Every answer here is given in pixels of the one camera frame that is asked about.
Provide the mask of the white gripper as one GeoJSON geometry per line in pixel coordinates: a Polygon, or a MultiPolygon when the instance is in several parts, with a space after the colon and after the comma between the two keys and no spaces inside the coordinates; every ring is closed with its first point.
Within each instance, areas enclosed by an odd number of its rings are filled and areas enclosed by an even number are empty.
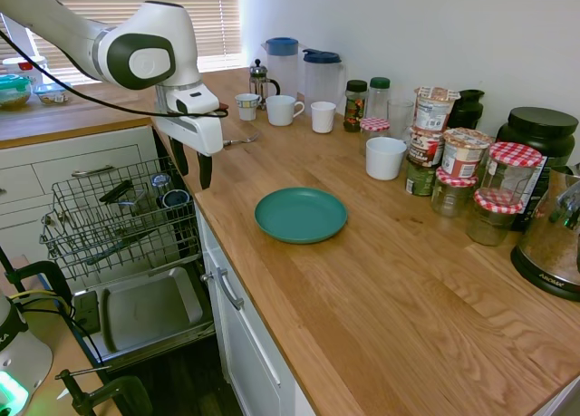
{"type": "Polygon", "coordinates": [[[156,127],[170,136],[169,144],[179,174],[189,174],[184,145],[197,151],[199,183],[208,189],[212,180],[212,155],[223,149],[221,121],[217,118],[155,118],[156,127]]]}

